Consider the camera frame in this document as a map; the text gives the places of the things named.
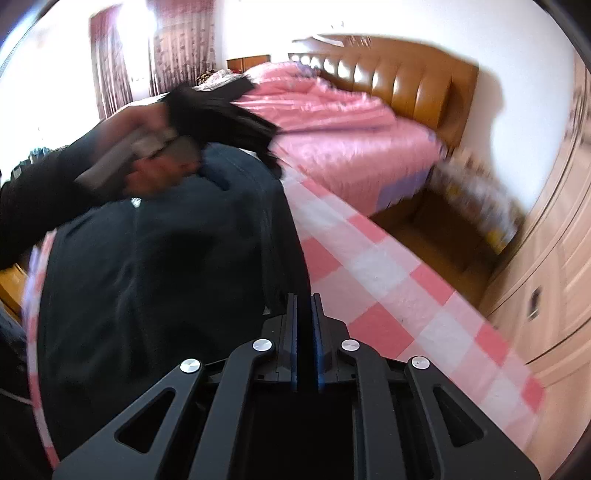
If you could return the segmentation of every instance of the bedside table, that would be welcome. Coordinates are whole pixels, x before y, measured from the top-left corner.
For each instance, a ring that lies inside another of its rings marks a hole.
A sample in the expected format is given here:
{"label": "bedside table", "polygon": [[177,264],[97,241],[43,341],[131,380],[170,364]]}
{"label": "bedside table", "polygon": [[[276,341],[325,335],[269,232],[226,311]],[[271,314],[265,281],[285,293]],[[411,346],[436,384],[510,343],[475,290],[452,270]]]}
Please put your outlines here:
{"label": "bedside table", "polygon": [[268,61],[271,61],[270,55],[257,55],[256,57],[230,59],[228,60],[228,68],[236,73],[244,73],[250,67],[254,67],[255,65],[260,65],[261,63],[266,63]]}

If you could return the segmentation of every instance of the leather headboard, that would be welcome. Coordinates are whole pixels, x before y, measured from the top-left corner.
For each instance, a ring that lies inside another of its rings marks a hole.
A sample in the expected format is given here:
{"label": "leather headboard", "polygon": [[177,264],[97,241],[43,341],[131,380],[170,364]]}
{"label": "leather headboard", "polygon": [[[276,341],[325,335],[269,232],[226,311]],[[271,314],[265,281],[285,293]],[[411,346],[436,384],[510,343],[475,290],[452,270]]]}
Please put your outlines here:
{"label": "leather headboard", "polygon": [[429,45],[366,35],[320,35],[291,44],[289,58],[322,71],[337,88],[379,96],[395,113],[460,144],[478,67]]}

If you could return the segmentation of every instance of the pink bedspread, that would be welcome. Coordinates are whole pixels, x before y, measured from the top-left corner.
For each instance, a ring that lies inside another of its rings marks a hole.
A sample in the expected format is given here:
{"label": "pink bedspread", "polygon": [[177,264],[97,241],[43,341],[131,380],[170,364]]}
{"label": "pink bedspread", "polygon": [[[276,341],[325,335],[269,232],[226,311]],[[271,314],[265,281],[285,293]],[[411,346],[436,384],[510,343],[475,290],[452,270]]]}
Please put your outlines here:
{"label": "pink bedspread", "polygon": [[364,215],[397,201],[384,198],[393,184],[441,160],[435,134],[379,98],[336,89],[294,62],[248,74],[257,87],[237,105],[282,128],[276,155]]}

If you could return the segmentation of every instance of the pillow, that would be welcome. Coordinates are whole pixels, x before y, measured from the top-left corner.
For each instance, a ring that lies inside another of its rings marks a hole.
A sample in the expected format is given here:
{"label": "pillow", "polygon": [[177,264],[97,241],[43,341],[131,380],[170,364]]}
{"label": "pillow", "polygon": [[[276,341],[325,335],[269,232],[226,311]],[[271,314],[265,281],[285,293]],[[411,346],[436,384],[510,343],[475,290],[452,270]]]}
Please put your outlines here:
{"label": "pillow", "polygon": [[254,82],[259,83],[277,77],[316,77],[316,71],[308,65],[303,65],[297,61],[281,61],[279,63],[261,63],[251,67],[246,75]]}

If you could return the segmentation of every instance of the pink floral curtain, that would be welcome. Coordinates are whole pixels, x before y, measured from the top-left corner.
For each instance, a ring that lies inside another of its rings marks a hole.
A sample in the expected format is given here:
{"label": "pink floral curtain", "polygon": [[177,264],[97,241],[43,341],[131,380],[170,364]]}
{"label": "pink floral curtain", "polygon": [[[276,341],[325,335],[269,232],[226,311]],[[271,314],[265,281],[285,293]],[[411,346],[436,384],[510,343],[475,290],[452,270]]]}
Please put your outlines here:
{"label": "pink floral curtain", "polygon": [[150,42],[150,95],[169,92],[180,83],[197,85],[215,68],[215,0],[148,0],[156,18]]}
{"label": "pink floral curtain", "polygon": [[115,5],[90,18],[92,73],[101,120],[132,101],[123,45],[117,31],[120,10],[121,5]]}

